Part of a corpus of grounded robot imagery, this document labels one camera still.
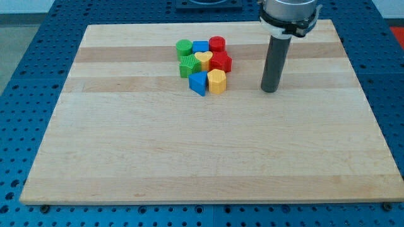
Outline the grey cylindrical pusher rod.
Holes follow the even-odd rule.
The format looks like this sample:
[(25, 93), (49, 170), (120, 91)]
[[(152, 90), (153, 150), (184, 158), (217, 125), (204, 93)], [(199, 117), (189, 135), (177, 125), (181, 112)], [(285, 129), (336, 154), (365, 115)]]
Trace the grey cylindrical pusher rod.
[(290, 35), (270, 37), (261, 78), (261, 89), (267, 93), (278, 89), (291, 39)]

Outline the black white clamp ring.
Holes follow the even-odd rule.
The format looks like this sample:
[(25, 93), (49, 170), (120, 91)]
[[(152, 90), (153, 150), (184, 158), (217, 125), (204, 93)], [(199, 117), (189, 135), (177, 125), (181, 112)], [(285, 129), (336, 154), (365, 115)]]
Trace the black white clamp ring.
[(318, 1), (262, 1), (259, 19), (273, 36), (302, 38), (316, 26), (322, 7)]

